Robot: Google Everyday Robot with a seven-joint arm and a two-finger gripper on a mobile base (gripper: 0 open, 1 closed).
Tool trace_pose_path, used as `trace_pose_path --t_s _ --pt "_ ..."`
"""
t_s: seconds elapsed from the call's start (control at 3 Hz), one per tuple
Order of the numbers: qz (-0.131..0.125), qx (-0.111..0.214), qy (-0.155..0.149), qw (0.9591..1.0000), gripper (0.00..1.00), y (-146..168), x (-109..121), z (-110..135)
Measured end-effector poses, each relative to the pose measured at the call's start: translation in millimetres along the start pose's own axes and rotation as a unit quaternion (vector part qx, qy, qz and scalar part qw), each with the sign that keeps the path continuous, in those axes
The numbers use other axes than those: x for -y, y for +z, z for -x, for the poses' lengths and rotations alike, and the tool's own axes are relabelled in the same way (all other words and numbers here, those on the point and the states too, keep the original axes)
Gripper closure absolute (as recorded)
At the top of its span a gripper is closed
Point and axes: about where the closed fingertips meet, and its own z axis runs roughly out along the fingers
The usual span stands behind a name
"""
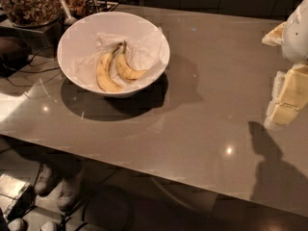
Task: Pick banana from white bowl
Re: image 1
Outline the foam padded gripper finger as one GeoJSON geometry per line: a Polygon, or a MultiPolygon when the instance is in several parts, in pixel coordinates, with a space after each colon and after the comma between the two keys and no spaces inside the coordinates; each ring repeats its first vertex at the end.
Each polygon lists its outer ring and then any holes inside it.
{"type": "Polygon", "coordinates": [[[269,46],[281,46],[282,45],[282,35],[285,29],[286,23],[282,22],[270,32],[264,35],[262,38],[262,43],[269,46]]]}
{"type": "Polygon", "coordinates": [[[287,72],[278,71],[271,97],[264,125],[278,130],[291,124],[308,104],[308,65],[294,64],[287,72]]]}

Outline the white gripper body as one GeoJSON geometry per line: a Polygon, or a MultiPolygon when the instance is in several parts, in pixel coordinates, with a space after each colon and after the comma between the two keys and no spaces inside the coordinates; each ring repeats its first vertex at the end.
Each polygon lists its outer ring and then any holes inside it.
{"type": "Polygon", "coordinates": [[[308,0],[303,0],[286,21],[282,54],[294,64],[308,63],[308,0]]]}

